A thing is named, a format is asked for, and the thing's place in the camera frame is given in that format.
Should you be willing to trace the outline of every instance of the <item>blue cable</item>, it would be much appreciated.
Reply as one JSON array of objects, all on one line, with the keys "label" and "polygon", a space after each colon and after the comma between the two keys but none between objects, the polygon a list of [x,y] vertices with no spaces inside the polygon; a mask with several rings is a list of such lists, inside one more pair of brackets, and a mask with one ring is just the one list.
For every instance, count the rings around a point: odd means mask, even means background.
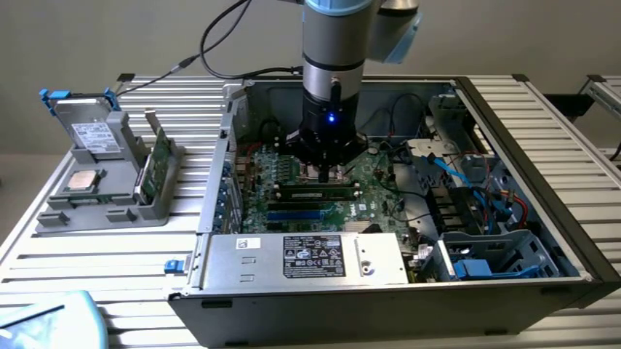
[{"label": "blue cable", "polygon": [[[467,187],[468,188],[472,188],[472,184],[470,183],[467,177],[464,174],[460,174],[458,173],[458,171],[455,171],[454,169],[451,169],[448,167],[448,165],[439,159],[439,158],[435,158],[434,159],[434,164],[436,164],[444,171],[447,171],[447,173],[450,173],[451,175],[454,175],[455,177],[458,177],[463,183],[466,183]],[[480,202],[480,205],[483,205],[483,209],[487,209],[487,202],[484,201],[484,198],[483,196],[480,196],[480,194],[474,191],[474,198],[476,198],[476,200]],[[494,228],[494,221],[492,221],[492,217],[488,217],[487,218],[487,234],[491,234],[491,229]]]}]

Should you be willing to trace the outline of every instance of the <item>white wall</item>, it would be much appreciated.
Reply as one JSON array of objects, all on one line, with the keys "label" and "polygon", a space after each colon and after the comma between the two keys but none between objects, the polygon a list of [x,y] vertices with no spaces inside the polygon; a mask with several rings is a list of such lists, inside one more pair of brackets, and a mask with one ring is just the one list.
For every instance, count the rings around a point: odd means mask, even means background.
[{"label": "white wall", "polygon": [[[406,62],[368,73],[524,73],[544,92],[574,92],[587,73],[621,75],[619,0],[422,0]],[[0,1],[0,153],[61,153],[68,140],[40,88],[97,92],[121,72],[164,73],[197,51],[201,31],[232,0]],[[255,0],[209,54],[220,71],[300,64],[300,9]],[[199,63],[185,70],[203,74]],[[611,146],[619,123],[584,124]]]}]

